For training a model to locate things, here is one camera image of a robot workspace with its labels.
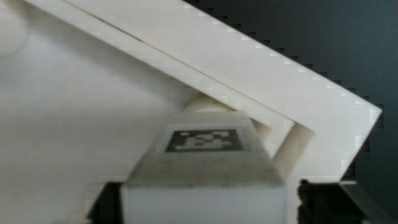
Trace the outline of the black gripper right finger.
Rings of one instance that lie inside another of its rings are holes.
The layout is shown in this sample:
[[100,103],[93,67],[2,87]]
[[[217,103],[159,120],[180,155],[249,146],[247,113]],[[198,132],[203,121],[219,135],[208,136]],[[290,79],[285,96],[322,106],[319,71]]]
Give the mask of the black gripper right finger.
[[301,180],[297,224],[398,224],[356,184]]

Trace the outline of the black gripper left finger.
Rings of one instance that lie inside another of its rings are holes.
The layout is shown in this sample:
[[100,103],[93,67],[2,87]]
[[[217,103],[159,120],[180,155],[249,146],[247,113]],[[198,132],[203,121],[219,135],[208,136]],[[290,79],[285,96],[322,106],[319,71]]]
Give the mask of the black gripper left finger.
[[121,208],[121,183],[109,182],[100,191],[88,214],[89,224],[125,224]]

